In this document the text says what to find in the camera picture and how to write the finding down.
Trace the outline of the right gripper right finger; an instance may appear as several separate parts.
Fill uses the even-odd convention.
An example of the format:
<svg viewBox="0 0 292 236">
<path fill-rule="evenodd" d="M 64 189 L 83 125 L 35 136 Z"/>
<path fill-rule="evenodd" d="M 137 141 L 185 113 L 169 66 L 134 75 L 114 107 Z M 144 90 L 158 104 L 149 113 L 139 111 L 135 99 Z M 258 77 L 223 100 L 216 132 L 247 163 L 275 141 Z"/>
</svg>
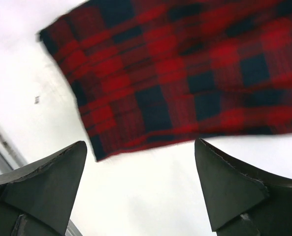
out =
<svg viewBox="0 0 292 236">
<path fill-rule="evenodd" d="M 292 236 L 292 179 L 236 159 L 203 139 L 195 162 L 213 232 Z"/>
</svg>

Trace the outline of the red plaid skirt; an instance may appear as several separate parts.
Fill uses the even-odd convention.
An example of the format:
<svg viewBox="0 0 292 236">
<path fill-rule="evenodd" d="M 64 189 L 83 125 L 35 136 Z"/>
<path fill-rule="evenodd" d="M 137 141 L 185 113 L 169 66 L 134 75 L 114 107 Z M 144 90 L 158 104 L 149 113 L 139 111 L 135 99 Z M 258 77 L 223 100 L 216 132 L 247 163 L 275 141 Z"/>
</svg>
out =
<svg viewBox="0 0 292 236">
<path fill-rule="evenodd" d="M 292 133 L 292 0 L 90 0 L 39 32 L 94 155 Z"/>
</svg>

